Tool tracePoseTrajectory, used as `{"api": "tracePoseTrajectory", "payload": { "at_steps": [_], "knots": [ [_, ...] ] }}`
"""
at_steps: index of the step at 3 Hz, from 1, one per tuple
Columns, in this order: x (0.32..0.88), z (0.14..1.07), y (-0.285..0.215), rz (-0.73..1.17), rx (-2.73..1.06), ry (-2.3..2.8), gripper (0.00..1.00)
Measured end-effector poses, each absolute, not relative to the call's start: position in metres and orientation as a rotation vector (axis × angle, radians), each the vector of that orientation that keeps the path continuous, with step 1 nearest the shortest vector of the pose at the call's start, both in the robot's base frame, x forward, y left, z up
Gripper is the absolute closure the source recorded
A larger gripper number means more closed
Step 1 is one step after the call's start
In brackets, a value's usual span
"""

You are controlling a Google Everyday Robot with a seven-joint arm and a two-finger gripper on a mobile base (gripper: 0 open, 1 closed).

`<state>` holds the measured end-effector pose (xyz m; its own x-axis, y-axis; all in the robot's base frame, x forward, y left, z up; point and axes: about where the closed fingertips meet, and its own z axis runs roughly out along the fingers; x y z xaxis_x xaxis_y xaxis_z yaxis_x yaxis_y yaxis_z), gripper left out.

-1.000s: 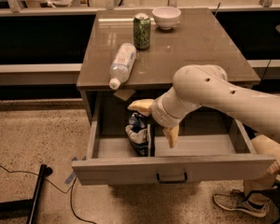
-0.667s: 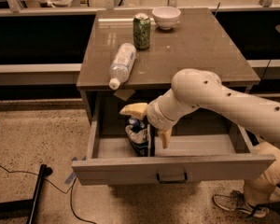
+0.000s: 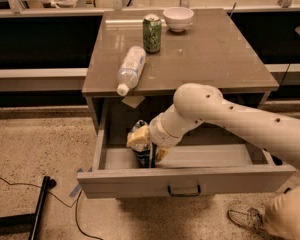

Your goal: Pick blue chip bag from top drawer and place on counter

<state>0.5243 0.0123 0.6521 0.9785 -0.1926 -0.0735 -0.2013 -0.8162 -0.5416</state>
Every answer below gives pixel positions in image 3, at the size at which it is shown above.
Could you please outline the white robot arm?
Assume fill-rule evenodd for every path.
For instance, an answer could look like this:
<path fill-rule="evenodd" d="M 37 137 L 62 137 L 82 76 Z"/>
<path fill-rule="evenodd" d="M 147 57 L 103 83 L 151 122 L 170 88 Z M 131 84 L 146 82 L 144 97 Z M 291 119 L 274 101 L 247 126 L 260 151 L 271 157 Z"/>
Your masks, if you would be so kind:
<path fill-rule="evenodd" d="M 300 170 L 300 119 L 232 103 L 213 86 L 187 83 L 173 104 L 127 136 L 135 151 L 156 145 L 159 158 L 203 123 L 224 128 Z"/>

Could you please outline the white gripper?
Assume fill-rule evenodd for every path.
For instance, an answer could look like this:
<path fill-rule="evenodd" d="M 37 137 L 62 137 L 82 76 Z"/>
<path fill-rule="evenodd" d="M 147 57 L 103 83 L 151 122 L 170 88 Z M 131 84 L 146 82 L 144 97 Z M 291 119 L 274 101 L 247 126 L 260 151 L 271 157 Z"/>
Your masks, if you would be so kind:
<path fill-rule="evenodd" d="M 127 136 L 127 146 L 136 148 L 138 145 L 146 145 L 151 141 L 158 147 L 155 152 L 155 161 L 162 161 L 168 154 L 169 149 L 178 144 L 179 139 L 169 135 L 163 128 L 161 116 L 158 115 L 147 125 L 137 125 Z"/>

